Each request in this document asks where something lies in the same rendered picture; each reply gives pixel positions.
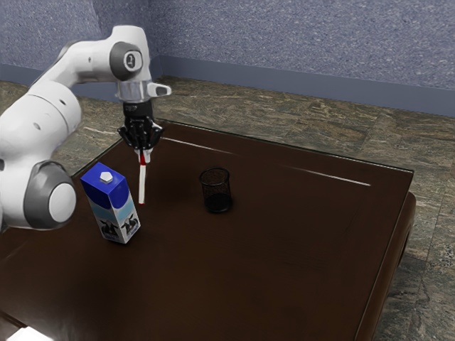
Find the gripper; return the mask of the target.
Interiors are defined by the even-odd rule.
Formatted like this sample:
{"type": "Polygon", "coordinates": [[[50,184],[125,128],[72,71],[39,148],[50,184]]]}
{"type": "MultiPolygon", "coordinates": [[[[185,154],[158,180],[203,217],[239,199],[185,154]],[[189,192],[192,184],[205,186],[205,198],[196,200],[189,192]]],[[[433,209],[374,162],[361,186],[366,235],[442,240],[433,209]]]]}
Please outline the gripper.
{"type": "Polygon", "coordinates": [[[152,149],[159,142],[164,128],[152,121],[151,100],[145,102],[124,102],[124,126],[117,129],[123,141],[135,150],[139,142],[135,131],[144,131],[143,149],[152,149]]]}

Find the white and red pen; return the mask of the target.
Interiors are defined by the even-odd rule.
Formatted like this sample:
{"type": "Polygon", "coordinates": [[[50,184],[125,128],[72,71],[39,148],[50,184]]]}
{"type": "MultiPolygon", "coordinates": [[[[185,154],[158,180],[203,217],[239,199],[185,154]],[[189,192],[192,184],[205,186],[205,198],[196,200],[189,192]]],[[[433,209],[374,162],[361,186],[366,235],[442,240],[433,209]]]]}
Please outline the white and red pen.
{"type": "Polygon", "coordinates": [[[146,187],[146,166],[150,162],[151,149],[140,150],[139,152],[139,196],[138,202],[143,205],[145,202],[146,187]]]}

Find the blue milk carton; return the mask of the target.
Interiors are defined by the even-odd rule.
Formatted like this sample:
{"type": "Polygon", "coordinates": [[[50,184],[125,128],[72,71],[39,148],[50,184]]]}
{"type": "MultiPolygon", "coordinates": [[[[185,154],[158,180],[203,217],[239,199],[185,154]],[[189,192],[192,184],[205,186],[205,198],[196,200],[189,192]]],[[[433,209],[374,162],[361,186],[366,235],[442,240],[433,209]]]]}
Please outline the blue milk carton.
{"type": "Polygon", "coordinates": [[[96,163],[80,181],[103,238],[127,244],[141,226],[127,179],[96,163]]]}

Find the black mesh pen holder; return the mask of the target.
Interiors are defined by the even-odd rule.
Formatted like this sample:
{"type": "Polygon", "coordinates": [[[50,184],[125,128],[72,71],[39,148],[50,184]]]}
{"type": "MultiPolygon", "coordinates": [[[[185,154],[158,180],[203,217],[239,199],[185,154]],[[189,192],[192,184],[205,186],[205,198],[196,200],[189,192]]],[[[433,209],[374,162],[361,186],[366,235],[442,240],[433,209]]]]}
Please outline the black mesh pen holder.
{"type": "Polygon", "coordinates": [[[199,176],[203,203],[211,213],[227,212],[232,207],[230,173],[221,167],[205,169],[199,176]]]}

